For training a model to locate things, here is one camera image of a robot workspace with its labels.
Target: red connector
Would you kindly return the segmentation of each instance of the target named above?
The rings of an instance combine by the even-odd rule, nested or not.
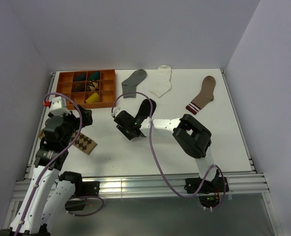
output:
[[[45,107],[50,107],[50,106],[51,106],[51,102],[49,102],[49,101],[44,101],[44,102],[43,102],[43,105],[44,105]]]

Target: white sock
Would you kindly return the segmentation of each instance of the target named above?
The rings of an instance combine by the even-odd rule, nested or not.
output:
[[[160,65],[150,92],[157,97],[162,97],[171,90],[170,78],[171,68],[168,65]]]

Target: black bracket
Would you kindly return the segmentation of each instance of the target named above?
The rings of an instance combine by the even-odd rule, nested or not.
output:
[[[225,180],[226,192],[228,192],[229,186],[228,186],[227,178],[224,177],[224,180]],[[199,188],[201,181],[202,181],[201,178],[187,178],[184,189],[187,191],[187,193],[192,194]],[[220,193],[224,192],[224,184],[223,184],[222,177],[218,177],[213,182],[205,181],[199,193],[203,193],[203,194],[214,193],[217,189],[219,190]]]
[[[184,114],[173,130],[173,136],[189,156],[200,159],[206,156],[211,145],[211,132],[193,116]]]
[[[151,99],[154,113],[156,108],[156,102]],[[142,122],[150,116],[151,104],[148,99],[143,100],[139,108],[138,113],[135,117],[131,116],[126,111],[121,111],[115,117],[114,121],[117,123],[117,129],[120,130],[127,139],[131,140],[133,138],[145,137],[140,131]]]
[[[59,177],[59,181],[70,181],[71,183],[74,183],[75,185],[75,193],[81,191],[83,182],[82,182],[82,175],[80,173],[71,172],[71,171],[65,171],[62,175]]]
[[[74,197],[85,197],[85,196],[98,197],[99,185],[100,185],[99,181],[82,182],[81,188],[73,196]],[[67,211],[83,210],[85,205],[86,205],[86,201],[84,199],[81,199],[78,201],[67,201],[67,203],[65,204],[65,209]]]

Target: red stripe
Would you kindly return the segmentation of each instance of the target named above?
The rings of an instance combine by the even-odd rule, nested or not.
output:
[[[190,106],[191,108],[193,108],[196,112],[199,112],[199,110],[198,110],[197,108],[195,108],[195,106],[193,106],[193,105],[191,105],[191,104],[189,104],[189,106]]]
[[[188,111],[190,111],[192,114],[194,114],[194,115],[196,114],[196,111],[194,109],[192,109],[189,105],[186,106],[186,109]]]
[[[192,104],[194,104],[193,102],[191,102]],[[196,104],[194,104],[196,107],[198,107]],[[199,107],[198,107],[199,108]],[[201,108],[199,108],[199,110],[201,110]]]

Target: white wall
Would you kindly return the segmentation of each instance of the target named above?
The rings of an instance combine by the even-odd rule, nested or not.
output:
[[[226,78],[254,163],[291,236],[291,1],[260,1]]]
[[[49,74],[6,0],[0,0],[0,229],[24,175]]]
[[[8,0],[51,70],[226,68],[259,0]]]

